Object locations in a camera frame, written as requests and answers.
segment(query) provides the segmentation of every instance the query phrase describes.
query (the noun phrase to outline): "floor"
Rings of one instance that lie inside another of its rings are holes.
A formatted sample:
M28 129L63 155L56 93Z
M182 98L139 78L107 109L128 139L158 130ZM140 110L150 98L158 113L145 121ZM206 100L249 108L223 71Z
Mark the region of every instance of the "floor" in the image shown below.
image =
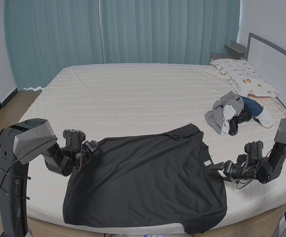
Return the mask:
M0 110L0 130L12 124L18 123L19 119L41 93L40 90L20 91L5 108ZM204 234L195 234L195 237L269 237L273 235L281 214L286 205L264 212L253 218L235 223L226 227L213 229ZM28 217L28 225L34 237L104 237L103 234L63 227Z

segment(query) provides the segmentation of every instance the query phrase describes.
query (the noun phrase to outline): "bed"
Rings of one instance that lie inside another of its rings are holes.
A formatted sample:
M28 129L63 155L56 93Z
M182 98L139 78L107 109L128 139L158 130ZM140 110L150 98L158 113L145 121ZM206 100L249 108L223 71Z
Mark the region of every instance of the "bed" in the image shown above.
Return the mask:
M286 117L286 52L250 34L246 59L280 92L278 98L252 97L266 106L274 119L270 129L254 120L239 125L236 136L217 134L203 119L213 103L233 90L212 65L101 64L63 69L42 91L21 121L48 119L58 144L65 129L86 133L87 140L105 137L158 134L193 123L204 132L214 163L244 153L251 141L264 142L264 155L271 149L279 121ZM27 184L27 215L39 220L88 231L125 235L180 234L180 223L150 227L93 228L65 224L62 205L69 177L47 171L44 158L30 162ZM286 203L286 161L279 178L252 182L241 190L225 182L227 213L216 225L222 227L248 219Z

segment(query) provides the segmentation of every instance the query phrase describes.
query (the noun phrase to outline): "white pillow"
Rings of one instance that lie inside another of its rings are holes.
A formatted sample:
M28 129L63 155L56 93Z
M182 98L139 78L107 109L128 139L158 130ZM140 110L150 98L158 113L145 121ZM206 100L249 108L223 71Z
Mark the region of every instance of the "white pillow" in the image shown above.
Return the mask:
M218 59L211 61L228 79L239 95L254 95L257 97L277 97L275 88L246 60Z

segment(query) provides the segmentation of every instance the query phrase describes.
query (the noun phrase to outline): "blue garment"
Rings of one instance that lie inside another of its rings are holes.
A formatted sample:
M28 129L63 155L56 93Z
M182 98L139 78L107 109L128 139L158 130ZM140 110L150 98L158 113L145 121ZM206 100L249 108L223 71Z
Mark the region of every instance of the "blue garment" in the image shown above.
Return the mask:
M240 96L240 97L243 99L244 104L246 104L248 108L250 109L250 112L252 113L253 117L259 116L261 112L264 110L264 108L259 103L257 103L255 100L252 100L248 97L243 97L243 96Z

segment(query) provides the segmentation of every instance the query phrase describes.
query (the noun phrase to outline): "white headboard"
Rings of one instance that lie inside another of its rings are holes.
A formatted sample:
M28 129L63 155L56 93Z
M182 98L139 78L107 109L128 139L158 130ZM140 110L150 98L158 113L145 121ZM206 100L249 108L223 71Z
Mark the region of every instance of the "white headboard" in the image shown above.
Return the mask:
M252 33L248 36L245 60L279 92L286 108L286 51Z

